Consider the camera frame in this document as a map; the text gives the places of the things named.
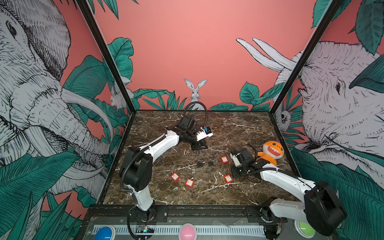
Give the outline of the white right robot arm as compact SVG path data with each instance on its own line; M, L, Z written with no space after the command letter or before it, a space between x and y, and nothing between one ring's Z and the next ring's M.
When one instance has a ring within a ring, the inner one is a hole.
M331 236L346 219L347 211L335 190L326 182L313 182L290 174L265 159L252 156L247 149L233 150L234 178L249 176L272 183L295 196L298 201L270 198L261 204L259 216L266 223L287 218L309 224L317 233Z

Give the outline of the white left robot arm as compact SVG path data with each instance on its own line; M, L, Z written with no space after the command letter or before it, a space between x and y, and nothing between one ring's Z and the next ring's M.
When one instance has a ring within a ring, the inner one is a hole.
M208 148L206 138L213 135L212 129L203 126L194 130L194 122L194 119L185 116L178 125L166 128L160 137L149 144L128 149L119 172L120 189L133 196L139 210L148 212L154 207L149 183L153 175L153 164L162 154L179 143L190 144L193 151Z

